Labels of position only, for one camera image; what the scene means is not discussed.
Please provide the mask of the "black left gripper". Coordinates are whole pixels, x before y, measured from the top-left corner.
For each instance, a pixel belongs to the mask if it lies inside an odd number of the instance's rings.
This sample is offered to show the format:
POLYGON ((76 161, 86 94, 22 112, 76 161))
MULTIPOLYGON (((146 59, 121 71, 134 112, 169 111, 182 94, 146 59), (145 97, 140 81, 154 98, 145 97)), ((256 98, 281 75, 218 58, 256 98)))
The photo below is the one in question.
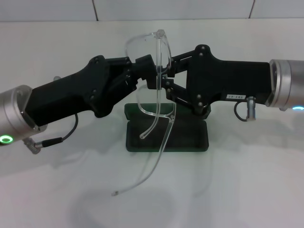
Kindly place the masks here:
POLYGON ((135 90, 139 79, 156 88, 157 72, 132 70, 128 57, 96 56, 80 71, 32 90, 25 112, 38 126, 83 112, 109 115, 115 104, 135 90))

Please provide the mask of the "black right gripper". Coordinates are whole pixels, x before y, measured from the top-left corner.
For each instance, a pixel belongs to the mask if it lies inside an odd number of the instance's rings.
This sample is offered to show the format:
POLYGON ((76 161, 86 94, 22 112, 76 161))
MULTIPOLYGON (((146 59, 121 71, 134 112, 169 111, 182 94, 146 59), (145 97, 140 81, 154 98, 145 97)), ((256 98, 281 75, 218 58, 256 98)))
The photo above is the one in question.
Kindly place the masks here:
POLYGON ((213 102, 232 101, 231 95, 253 96, 258 104, 265 104, 272 91, 269 63, 220 60, 207 45, 171 57, 162 74, 175 77, 186 70, 186 88, 175 84, 173 79, 162 79, 161 89, 166 99, 195 114, 205 113, 213 102))

